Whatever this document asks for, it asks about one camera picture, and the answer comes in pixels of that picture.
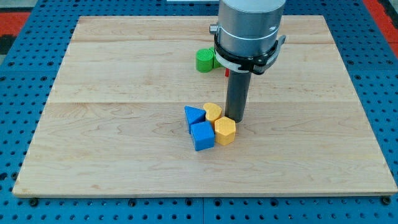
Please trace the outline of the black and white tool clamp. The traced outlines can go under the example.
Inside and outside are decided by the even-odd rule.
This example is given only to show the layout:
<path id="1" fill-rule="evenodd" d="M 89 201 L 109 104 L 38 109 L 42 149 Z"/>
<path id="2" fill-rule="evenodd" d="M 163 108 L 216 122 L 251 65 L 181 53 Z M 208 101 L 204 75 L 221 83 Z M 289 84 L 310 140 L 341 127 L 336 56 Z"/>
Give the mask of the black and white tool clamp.
<path id="1" fill-rule="evenodd" d="M 262 75 L 277 60 L 286 35 L 280 36 L 274 45 L 264 54 L 255 57 L 243 57 L 227 52 L 218 42 L 218 34 L 214 35 L 215 59 L 225 68 L 237 73 L 254 73 Z"/>

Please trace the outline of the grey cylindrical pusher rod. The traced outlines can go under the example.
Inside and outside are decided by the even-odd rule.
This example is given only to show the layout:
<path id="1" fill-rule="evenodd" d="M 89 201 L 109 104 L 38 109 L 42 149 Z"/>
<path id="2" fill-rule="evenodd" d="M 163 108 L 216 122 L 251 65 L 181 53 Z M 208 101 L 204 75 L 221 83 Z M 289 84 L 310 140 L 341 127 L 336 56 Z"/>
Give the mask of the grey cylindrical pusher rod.
<path id="1" fill-rule="evenodd" d="M 224 115 L 236 123 L 243 120 L 250 80 L 251 73 L 229 71 Z"/>

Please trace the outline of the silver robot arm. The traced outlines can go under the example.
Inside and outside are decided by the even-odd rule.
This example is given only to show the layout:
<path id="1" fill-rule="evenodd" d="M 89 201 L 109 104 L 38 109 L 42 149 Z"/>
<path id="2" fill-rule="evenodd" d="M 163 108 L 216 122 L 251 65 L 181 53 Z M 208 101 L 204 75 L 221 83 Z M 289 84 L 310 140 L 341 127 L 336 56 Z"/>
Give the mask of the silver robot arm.
<path id="1" fill-rule="evenodd" d="M 224 115 L 243 120 L 251 75 L 262 75 L 277 60 L 286 36 L 277 36 L 285 0 L 220 0 L 210 26 L 215 59 L 229 71 Z"/>

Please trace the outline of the green block behind arm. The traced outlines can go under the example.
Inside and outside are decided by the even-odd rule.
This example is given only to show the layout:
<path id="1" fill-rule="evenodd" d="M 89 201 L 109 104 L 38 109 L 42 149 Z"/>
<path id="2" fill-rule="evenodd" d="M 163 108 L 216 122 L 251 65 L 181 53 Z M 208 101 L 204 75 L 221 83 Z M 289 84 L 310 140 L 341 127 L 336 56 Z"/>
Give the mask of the green block behind arm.
<path id="1" fill-rule="evenodd" d="M 214 47 L 210 47 L 209 50 L 213 53 L 213 69 L 223 67 L 216 58 L 216 51 Z"/>

